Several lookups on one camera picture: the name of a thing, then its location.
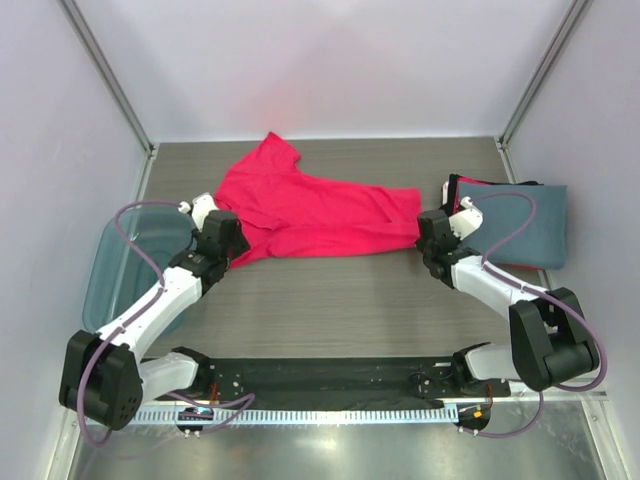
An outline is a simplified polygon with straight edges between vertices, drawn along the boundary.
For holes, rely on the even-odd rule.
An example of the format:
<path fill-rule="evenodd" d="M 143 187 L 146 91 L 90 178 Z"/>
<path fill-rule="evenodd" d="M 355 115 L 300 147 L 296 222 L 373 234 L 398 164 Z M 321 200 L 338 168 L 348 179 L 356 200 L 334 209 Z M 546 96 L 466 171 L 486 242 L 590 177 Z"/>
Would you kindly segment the pink t shirt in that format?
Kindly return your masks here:
<path fill-rule="evenodd" d="M 314 177 L 275 133 L 234 164 L 214 201 L 240 219 L 250 249 L 235 267 L 267 258 L 353 257 L 410 248 L 418 237 L 417 188 Z"/>

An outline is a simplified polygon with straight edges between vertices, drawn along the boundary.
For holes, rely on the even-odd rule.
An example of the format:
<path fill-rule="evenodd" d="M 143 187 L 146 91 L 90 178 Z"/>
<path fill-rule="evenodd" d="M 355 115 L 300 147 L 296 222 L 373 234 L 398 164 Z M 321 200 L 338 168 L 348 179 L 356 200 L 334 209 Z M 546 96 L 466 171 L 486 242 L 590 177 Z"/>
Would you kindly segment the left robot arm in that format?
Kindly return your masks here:
<path fill-rule="evenodd" d="M 225 210 L 209 212 L 192 238 L 193 245 L 178 253 L 122 315 L 95 333 L 80 330 L 70 338 L 58 395 L 61 406 L 117 431 L 149 401 L 172 393 L 200 399 L 211 391 L 206 355 L 177 347 L 154 360 L 145 357 L 173 321 L 249 249 L 240 220 Z"/>

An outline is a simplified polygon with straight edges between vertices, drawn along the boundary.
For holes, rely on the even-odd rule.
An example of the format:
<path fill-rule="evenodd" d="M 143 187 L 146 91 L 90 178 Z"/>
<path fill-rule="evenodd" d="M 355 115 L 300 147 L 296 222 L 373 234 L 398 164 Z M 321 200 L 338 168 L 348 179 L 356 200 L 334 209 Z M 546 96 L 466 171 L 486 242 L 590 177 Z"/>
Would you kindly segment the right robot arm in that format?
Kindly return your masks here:
<path fill-rule="evenodd" d="M 509 344 L 482 343 L 454 354 L 450 379 L 457 392 L 473 395 L 494 379 L 520 381 L 536 392 L 572 391 L 572 380 L 588 373 L 596 376 L 587 389 L 603 381 L 607 360 L 571 290 L 532 285 L 462 247 L 462 238 L 481 223 L 474 209 L 452 217 L 425 211 L 417 223 L 416 247 L 431 276 L 481 301 L 509 325 Z"/>

